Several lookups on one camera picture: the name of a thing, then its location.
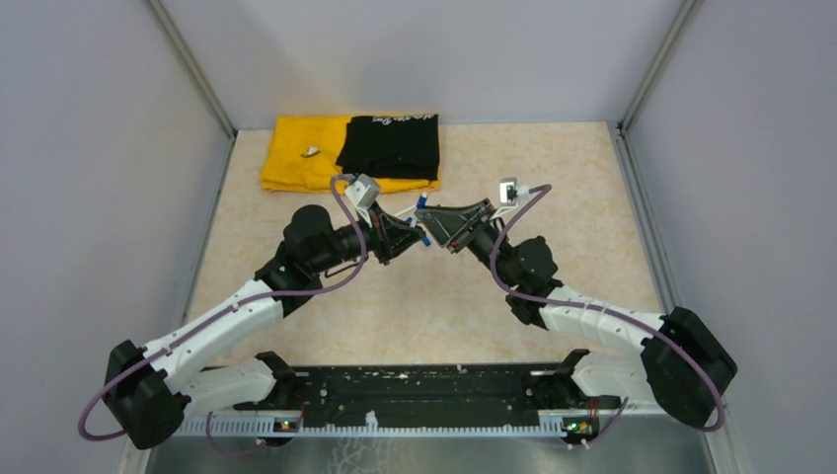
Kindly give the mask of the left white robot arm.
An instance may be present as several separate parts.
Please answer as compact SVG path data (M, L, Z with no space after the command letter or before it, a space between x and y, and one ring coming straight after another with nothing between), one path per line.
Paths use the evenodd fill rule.
M357 270L370 257L387 265L425 238L376 203L340 228L324 207L305 205L283 228L274 256L214 309L148 343L116 345L98 398L138 449L160 445L191 416L248 403L284 408L296 383L280 356L260 353L218 368L210 362L329 292L322 277L332 269L348 263Z

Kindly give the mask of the white blue-ended marker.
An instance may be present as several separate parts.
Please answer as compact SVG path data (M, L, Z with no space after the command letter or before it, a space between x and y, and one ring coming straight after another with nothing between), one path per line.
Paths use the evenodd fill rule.
M416 227L418 222L413 217L408 217L406 222L410 224L411 227ZM430 239L426 235L421 236L421 242L425 247L430 247L432 245Z

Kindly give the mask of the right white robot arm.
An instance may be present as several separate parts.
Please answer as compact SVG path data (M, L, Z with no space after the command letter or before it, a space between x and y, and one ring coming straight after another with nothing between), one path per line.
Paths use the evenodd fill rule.
M440 247L471 252L523 324L607 348L605 354L572 354L556 380L562 403L580 407L593 397L618 396L652 402L693 429L723 426L723 394L738 367L696 312L682 306L667 313L635 311L585 295L557 279L544 237L511 243L494 211L484 199L470 206L421 207L416 217Z

